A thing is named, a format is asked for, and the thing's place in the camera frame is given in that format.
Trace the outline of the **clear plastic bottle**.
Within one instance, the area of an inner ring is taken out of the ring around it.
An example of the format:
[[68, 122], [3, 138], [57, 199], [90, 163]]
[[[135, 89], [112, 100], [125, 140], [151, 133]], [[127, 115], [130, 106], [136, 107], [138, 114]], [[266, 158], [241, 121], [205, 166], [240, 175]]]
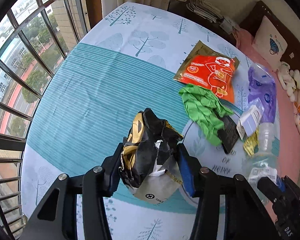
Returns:
[[243, 176], [255, 190], [263, 205], [269, 200], [257, 188], [257, 182], [262, 177], [270, 178], [276, 184], [276, 176], [279, 176], [277, 156], [272, 153], [274, 137], [274, 124], [264, 122], [258, 126], [258, 145], [252, 156], [247, 156], [243, 162]]

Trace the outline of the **black gold snack bag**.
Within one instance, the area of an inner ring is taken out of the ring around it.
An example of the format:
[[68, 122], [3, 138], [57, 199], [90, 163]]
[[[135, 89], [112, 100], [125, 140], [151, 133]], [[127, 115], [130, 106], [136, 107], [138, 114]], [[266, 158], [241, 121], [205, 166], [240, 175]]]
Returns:
[[119, 175], [130, 193], [145, 202], [159, 205], [182, 185], [176, 161], [183, 136], [150, 108], [133, 119], [123, 139]]

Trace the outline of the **pink bed sheet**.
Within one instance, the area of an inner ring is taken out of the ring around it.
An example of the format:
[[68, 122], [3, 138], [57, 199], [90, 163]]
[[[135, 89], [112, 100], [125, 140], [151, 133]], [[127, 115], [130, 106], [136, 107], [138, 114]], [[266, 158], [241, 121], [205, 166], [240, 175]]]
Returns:
[[281, 177], [288, 176], [294, 183], [297, 183], [300, 173], [300, 134], [294, 120], [294, 103], [290, 101], [286, 91], [282, 88], [277, 73], [252, 47], [253, 36], [248, 31], [240, 29], [234, 31], [234, 37], [236, 48], [254, 63], [265, 66], [276, 82], [280, 118], [279, 172]]

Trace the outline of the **black flat packet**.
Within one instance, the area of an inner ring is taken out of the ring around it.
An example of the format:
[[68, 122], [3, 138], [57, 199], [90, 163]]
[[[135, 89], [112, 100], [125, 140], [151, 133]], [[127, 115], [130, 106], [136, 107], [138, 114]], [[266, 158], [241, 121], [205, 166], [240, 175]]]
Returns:
[[225, 154], [230, 154], [237, 140], [240, 138], [235, 122], [230, 116], [221, 118], [224, 123], [224, 128], [218, 130], [218, 137], [222, 142], [222, 147]]

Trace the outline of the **yellow crumpled paper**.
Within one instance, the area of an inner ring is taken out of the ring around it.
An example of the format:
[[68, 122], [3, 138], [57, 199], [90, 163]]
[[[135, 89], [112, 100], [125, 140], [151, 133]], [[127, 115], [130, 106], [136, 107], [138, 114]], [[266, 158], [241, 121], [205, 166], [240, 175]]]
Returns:
[[252, 156], [255, 153], [255, 148], [258, 145], [258, 129], [243, 143], [243, 149], [248, 156]]

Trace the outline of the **green crumpled paper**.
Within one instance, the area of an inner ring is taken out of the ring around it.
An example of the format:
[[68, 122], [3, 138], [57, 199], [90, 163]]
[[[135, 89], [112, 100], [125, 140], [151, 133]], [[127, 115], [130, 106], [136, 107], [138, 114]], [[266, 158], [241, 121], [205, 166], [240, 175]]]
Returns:
[[224, 129], [221, 118], [233, 115], [233, 111], [223, 106], [217, 96], [201, 86], [187, 84], [178, 92], [185, 112], [202, 130], [206, 140], [214, 146], [222, 143], [218, 131]]

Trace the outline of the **pale purple small box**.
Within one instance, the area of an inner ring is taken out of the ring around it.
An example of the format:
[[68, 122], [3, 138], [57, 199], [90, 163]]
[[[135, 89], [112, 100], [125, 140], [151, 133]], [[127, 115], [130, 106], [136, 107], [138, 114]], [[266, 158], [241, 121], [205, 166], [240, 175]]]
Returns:
[[264, 106], [259, 98], [248, 103], [247, 108], [239, 118], [236, 126], [241, 140], [243, 140], [245, 136], [250, 137], [256, 132], [263, 113]]

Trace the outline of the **purple plastic bag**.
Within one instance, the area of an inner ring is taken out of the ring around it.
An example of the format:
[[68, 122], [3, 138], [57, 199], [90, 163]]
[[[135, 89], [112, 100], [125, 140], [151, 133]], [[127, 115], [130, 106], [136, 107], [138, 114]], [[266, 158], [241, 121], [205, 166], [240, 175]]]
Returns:
[[248, 102], [259, 98], [264, 107], [260, 123], [275, 122], [276, 115], [276, 83], [274, 78], [266, 71], [263, 66], [257, 64], [248, 70], [249, 95]]

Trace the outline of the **white plush toy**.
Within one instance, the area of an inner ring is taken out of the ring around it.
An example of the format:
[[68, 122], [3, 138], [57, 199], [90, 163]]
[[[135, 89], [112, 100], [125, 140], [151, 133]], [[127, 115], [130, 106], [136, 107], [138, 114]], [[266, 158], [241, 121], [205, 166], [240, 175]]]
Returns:
[[288, 63], [281, 61], [281, 65], [277, 70], [277, 78], [290, 101], [295, 102], [300, 90], [300, 71], [292, 70]]

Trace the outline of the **orange snack wrapper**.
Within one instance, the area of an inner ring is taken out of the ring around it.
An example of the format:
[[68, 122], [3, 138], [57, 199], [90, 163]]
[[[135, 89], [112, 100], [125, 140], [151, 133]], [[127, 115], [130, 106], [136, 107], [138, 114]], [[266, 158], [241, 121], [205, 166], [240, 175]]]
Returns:
[[218, 98], [234, 103], [231, 80], [238, 66], [238, 58], [216, 52], [198, 41], [176, 72], [174, 80], [204, 87]]

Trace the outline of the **tree pattern tablecloth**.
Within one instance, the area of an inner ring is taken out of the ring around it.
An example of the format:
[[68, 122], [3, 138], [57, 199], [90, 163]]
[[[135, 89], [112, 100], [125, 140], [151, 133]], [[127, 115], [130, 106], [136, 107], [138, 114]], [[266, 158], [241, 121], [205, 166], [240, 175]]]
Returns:
[[30, 220], [61, 173], [85, 174], [112, 155], [134, 116], [150, 108], [185, 136], [190, 155], [218, 175], [279, 172], [280, 130], [275, 125], [269, 168], [253, 165], [238, 141], [229, 154], [211, 145], [187, 116], [174, 75], [198, 41], [239, 65], [226, 105], [237, 121], [248, 105], [253, 61], [206, 28], [178, 15], [127, 2], [98, 23], [72, 50], [46, 89], [34, 115], [21, 173], [21, 203]]

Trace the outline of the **dark wooden headboard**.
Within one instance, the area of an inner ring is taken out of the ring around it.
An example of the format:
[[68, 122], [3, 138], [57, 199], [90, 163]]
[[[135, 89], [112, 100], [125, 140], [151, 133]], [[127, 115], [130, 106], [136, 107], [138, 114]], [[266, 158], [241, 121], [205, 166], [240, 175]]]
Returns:
[[282, 61], [290, 64], [293, 70], [300, 70], [300, 42], [295, 35], [273, 14], [269, 7], [263, 2], [258, 1], [249, 15], [239, 24], [255, 37], [259, 29], [262, 18], [266, 16], [274, 27], [279, 31], [287, 42], [287, 49], [281, 57]]

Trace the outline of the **white embroidered pillow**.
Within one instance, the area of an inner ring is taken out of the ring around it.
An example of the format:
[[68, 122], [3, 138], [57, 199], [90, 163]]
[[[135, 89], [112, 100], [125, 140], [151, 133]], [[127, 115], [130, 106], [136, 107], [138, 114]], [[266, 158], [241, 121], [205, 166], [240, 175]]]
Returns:
[[281, 66], [281, 57], [288, 44], [272, 22], [263, 16], [252, 46], [268, 62], [272, 70], [276, 71]]

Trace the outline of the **tissue box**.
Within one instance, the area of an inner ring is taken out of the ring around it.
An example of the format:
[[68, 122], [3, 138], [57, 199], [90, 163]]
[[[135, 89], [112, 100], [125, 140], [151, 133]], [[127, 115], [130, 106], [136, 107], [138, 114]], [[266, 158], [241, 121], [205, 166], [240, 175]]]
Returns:
[[234, 31], [240, 31], [239, 25], [233, 19], [231, 19], [228, 16], [223, 16], [223, 19], [222, 19], [219, 26], [228, 35], [232, 34]]

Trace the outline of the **window with black grille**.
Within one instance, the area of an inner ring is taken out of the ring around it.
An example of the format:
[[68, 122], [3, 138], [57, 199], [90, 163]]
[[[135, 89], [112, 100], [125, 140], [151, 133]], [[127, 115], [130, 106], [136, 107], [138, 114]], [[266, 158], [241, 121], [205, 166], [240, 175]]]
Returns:
[[88, 0], [0, 0], [0, 239], [27, 223], [21, 169], [30, 126], [57, 70], [90, 30]]

